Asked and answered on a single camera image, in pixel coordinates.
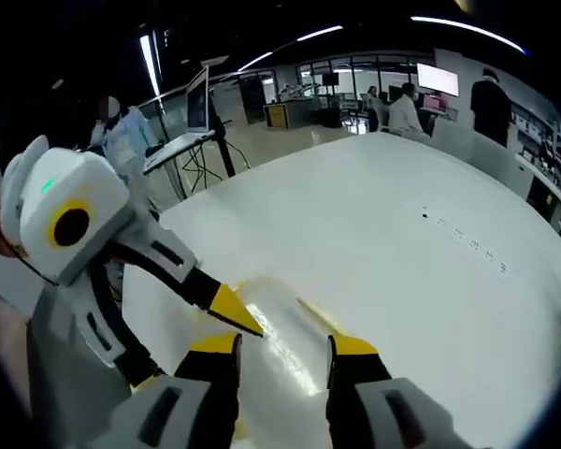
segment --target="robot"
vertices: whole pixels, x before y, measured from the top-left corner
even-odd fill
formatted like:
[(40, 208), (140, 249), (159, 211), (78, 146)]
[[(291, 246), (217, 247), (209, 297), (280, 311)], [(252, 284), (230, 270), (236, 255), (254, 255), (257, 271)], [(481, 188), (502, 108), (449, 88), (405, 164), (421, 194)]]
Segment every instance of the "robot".
[[(83, 447), (230, 447), (241, 334), (194, 343), (174, 375), (164, 374), (122, 319), (104, 263), (115, 253), (238, 330), (264, 331), (227, 285), (199, 269), (191, 250), (133, 201), (105, 159), (37, 138), (7, 167), (0, 220), (10, 242), (58, 283), (88, 345), (137, 389), (109, 429)], [(335, 448), (469, 448), (449, 413), (407, 379), (393, 379), (363, 340), (328, 337), (327, 381)]]

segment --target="floor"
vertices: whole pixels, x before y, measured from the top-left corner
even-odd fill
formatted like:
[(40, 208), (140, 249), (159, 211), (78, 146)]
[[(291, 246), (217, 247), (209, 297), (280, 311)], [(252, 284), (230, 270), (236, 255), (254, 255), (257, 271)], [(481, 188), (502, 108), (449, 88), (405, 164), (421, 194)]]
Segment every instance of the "floor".
[[(346, 119), (341, 128), (325, 128), (320, 125), (306, 126), (295, 130), (272, 129), (265, 122), (227, 127), (226, 140), (229, 143), (229, 151), (237, 174), (249, 167), (257, 167), (293, 152), (300, 152), (326, 142), (347, 138), (367, 131), (366, 121), (362, 119)], [(202, 155), (197, 154), (200, 166)], [(204, 144), (203, 156), (206, 168), (226, 179), (223, 160), (220, 156), (218, 145), (215, 142)], [(192, 156), (185, 153), (177, 158), (177, 167), (185, 191), (191, 195), (201, 192), (207, 187), (217, 184), (221, 180), (212, 174), (207, 174), (206, 184), (204, 177), (198, 179), (198, 173)], [(162, 211), (169, 209), (179, 203), (175, 192), (164, 170), (155, 170), (149, 176), (151, 197)]]

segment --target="black ceiling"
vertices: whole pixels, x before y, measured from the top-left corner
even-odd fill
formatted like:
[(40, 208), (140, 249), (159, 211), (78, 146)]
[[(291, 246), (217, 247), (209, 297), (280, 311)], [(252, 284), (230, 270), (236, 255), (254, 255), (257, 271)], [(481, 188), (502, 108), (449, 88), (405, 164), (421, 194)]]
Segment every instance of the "black ceiling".
[[(59, 78), (82, 99), (93, 101), (108, 92), (130, 103), (145, 101), (153, 92), (138, 40), (155, 31), (162, 92), (189, 79), (199, 60), (223, 55), (229, 57), (215, 72), (237, 70), (279, 48), (253, 68), (352, 51), (445, 48), (512, 73), (561, 109), (560, 2), (548, 6), (505, 0), (466, 3), (471, 13), (463, 12), (454, 0), (222, 5), (179, 0), (0, 2), (0, 102), (21, 95), (41, 102), (42, 93), (48, 93)], [(529, 56), (474, 33), (412, 22), (411, 15), (476, 24), (519, 43)], [(344, 29), (287, 45), (336, 24)], [(192, 63), (182, 64), (186, 59)]]

